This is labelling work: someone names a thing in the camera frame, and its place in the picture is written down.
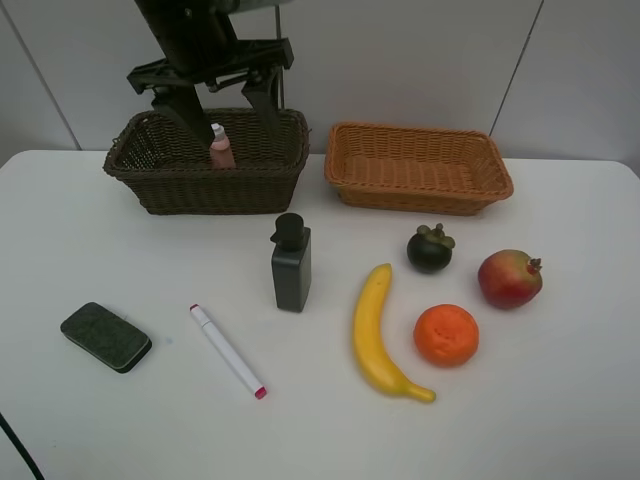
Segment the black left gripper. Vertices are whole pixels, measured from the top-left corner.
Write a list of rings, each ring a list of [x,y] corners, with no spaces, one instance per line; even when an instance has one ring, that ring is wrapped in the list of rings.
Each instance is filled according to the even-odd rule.
[[[237,37],[230,16],[275,7],[277,1],[138,1],[136,6],[164,57],[135,67],[127,80],[141,94],[153,89],[153,108],[188,130],[208,149],[211,125],[193,85],[218,88],[217,80],[233,75],[246,80],[241,93],[271,145],[282,136],[278,108],[280,68],[293,64],[288,39]]]

